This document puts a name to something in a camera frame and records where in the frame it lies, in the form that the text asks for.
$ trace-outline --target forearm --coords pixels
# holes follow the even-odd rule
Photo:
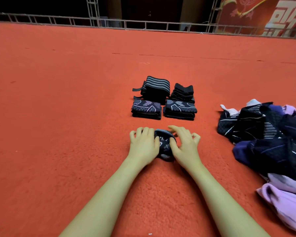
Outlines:
[[[141,169],[126,158],[60,236],[110,236],[127,192]]]
[[[269,236],[200,163],[190,171],[222,237]]]

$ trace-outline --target pile of clothes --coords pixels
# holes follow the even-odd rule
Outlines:
[[[166,105],[163,107],[163,114],[165,117],[194,120],[197,109],[193,103],[182,102],[178,100],[167,100]]]
[[[237,161],[267,181],[258,194],[296,231],[296,108],[256,99],[240,111],[221,108],[217,132],[235,145]]]
[[[176,83],[171,93],[171,100],[195,103],[193,86],[183,87]]]
[[[193,86],[183,87],[176,83],[170,97],[170,82],[168,80],[148,76],[142,87],[133,88],[133,91],[140,91],[142,95],[134,96],[133,117],[160,120],[161,105],[165,105],[164,116],[170,118],[194,120],[195,113],[197,113],[194,105]]]

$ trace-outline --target black strap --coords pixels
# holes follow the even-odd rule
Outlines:
[[[133,91],[141,91],[141,90],[142,90],[142,87],[141,88],[137,88],[137,89],[133,88]]]
[[[140,100],[140,99],[142,99],[143,98],[143,96],[134,96],[134,99],[135,100]]]

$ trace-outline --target person's right hand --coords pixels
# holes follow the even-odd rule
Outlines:
[[[198,155],[197,145],[201,137],[193,133],[184,127],[177,127],[175,125],[168,126],[172,133],[176,132],[181,140],[181,147],[178,148],[174,138],[170,138],[170,148],[173,156],[178,163],[187,171],[191,171],[193,167],[199,166],[201,160]]]

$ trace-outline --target person's left hand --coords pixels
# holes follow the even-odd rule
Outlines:
[[[154,139],[155,129],[139,127],[137,131],[131,131],[130,150],[127,159],[138,161],[142,167],[150,164],[159,153],[160,141],[157,136]]]

